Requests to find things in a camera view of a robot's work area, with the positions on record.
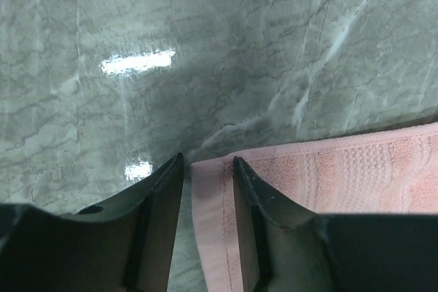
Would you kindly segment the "pink towel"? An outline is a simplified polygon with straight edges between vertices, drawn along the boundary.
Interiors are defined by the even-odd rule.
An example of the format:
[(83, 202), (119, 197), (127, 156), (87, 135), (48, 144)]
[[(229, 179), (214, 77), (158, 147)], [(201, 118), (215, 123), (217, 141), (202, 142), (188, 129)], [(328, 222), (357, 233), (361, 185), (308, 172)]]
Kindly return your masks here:
[[(436, 213), (437, 125), (241, 150), (267, 183), (316, 213)], [(233, 155), (191, 166), (192, 218), (209, 291), (241, 291)]]

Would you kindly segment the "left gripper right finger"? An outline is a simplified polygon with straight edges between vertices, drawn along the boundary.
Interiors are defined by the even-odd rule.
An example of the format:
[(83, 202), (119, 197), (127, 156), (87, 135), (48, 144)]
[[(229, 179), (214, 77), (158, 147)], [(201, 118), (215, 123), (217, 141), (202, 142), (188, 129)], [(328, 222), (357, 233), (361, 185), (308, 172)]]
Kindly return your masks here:
[(437, 290), (436, 216), (320, 215), (240, 157), (233, 188), (245, 291)]

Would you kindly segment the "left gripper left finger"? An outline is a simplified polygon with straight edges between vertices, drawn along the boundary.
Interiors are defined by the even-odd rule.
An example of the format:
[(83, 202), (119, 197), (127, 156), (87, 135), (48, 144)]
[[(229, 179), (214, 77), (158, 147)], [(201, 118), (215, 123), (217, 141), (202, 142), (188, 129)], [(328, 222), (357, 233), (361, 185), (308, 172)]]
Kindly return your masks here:
[(2, 291), (165, 291), (184, 180), (182, 154), (75, 214), (1, 205)]

